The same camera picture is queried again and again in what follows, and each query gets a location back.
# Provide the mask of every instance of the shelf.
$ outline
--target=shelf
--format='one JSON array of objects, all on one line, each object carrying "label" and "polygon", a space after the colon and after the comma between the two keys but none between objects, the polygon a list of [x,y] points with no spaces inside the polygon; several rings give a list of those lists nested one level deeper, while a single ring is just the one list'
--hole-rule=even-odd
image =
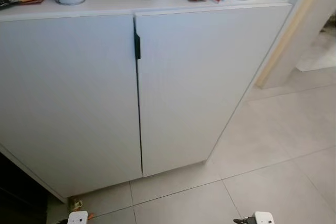
[{"label": "shelf", "polygon": [[0,22],[25,19],[99,16],[132,14],[135,12],[168,11],[195,8],[249,8],[255,6],[289,5],[283,0],[224,0],[219,4],[212,0],[191,2],[188,0],[86,0],[75,6],[59,5],[54,0],[45,0],[39,5],[14,6],[0,10]]}]

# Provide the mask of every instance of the tiled floor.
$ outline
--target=tiled floor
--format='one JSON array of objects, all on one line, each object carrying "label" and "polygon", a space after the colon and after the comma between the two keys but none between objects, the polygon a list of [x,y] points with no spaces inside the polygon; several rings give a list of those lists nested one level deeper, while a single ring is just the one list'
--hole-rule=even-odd
[{"label": "tiled floor", "polygon": [[292,77],[252,89],[206,164],[80,196],[97,216],[89,224],[229,224],[254,211],[276,224],[335,223],[335,69]]}]

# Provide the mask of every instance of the white cabinet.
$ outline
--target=white cabinet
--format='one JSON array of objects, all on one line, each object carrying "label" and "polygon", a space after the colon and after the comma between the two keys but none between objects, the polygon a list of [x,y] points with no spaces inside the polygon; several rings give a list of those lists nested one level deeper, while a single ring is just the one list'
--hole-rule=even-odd
[{"label": "white cabinet", "polygon": [[136,14],[144,176],[208,158],[290,9]]},{"label": "white cabinet", "polygon": [[0,23],[0,144],[62,197],[142,176],[133,15]]}]

